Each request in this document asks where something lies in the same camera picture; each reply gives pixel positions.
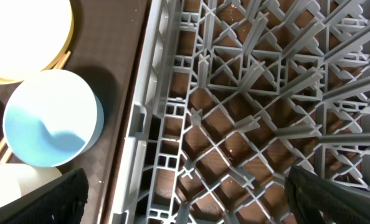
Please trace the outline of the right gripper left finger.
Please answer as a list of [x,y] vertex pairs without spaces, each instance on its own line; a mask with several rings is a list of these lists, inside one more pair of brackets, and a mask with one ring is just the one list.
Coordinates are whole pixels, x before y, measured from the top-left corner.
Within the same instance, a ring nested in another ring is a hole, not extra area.
[[0,223],[73,223],[82,220],[88,199],[83,168],[74,169],[0,208]]

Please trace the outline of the grey plastic dishwasher rack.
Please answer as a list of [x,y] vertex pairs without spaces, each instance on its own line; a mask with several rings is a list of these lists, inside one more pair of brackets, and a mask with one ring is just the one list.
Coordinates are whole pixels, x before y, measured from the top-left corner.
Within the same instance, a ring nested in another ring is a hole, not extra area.
[[370,202],[370,1],[153,1],[110,223],[293,223],[293,166]]

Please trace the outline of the dark brown serving tray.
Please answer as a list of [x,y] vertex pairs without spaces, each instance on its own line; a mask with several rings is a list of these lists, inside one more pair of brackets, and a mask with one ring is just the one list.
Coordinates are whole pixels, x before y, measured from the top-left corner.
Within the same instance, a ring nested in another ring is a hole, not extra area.
[[[88,199],[80,223],[93,223],[101,208],[110,173],[125,102],[145,16],[143,1],[70,1],[74,32],[66,52],[47,70],[67,70],[82,77],[100,100],[104,125],[100,137],[87,151],[57,166],[61,176],[83,168],[88,179]],[[0,142],[11,150],[2,124],[5,107],[23,82],[0,85]]]

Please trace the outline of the yellow round plate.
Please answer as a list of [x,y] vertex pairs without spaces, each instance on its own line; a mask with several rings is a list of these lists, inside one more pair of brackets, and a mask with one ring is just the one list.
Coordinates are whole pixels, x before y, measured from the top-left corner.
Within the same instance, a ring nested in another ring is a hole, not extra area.
[[73,32],[69,0],[0,0],[0,85],[52,68]]

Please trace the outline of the small white cup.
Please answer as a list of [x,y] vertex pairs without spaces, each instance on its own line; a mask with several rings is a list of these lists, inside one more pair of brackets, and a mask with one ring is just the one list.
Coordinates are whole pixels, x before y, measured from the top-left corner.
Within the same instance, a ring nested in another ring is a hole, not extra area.
[[56,167],[0,164],[0,208],[57,179]]

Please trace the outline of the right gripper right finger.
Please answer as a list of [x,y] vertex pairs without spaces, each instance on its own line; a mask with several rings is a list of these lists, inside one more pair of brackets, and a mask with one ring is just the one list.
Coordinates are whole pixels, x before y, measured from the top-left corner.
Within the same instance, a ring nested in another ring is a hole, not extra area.
[[293,166],[285,195],[297,223],[370,223],[370,192],[322,179]]

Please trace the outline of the light blue bowl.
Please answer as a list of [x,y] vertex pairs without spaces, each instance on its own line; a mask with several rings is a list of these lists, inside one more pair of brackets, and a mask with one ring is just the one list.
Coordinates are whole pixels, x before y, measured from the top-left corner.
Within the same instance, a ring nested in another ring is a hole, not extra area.
[[104,119],[100,100],[82,77],[67,70],[44,70],[14,90],[2,129],[8,147],[22,162],[57,167],[96,143]]

